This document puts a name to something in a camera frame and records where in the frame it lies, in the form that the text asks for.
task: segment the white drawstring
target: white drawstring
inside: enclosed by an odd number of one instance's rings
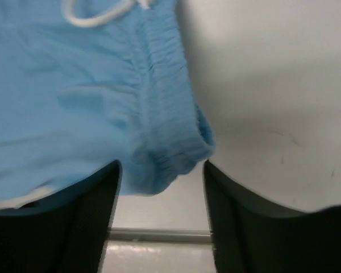
[[[112,7],[92,18],[78,18],[74,16],[74,4],[77,0],[62,0],[62,13],[64,18],[77,27],[97,27],[123,15],[131,10],[137,2],[144,9],[148,9],[153,0],[120,0],[115,7]]]

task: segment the metal strip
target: metal strip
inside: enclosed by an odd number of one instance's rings
[[[167,242],[210,244],[211,234],[208,231],[196,230],[152,230],[152,229],[119,229],[112,228],[108,240],[135,242]]]

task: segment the scratch mark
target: scratch mark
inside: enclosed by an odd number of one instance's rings
[[[297,145],[299,148],[301,148],[301,144],[298,142],[298,140],[292,135],[292,134],[289,134],[289,137],[290,137],[290,141],[292,141],[295,145]]]
[[[267,132],[270,134],[276,134],[280,135],[281,137],[284,137],[283,131],[278,128],[267,128]]]

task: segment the blue garment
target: blue garment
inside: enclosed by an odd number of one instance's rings
[[[117,0],[80,0],[92,16]],[[213,152],[176,0],[79,28],[60,0],[0,0],[0,200],[53,192],[115,159],[121,194],[156,194]]]

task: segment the black object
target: black object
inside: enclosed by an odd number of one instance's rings
[[[303,213],[203,167],[218,273],[341,272],[341,206]]]
[[[120,165],[20,209],[0,210],[0,273],[96,273]]]

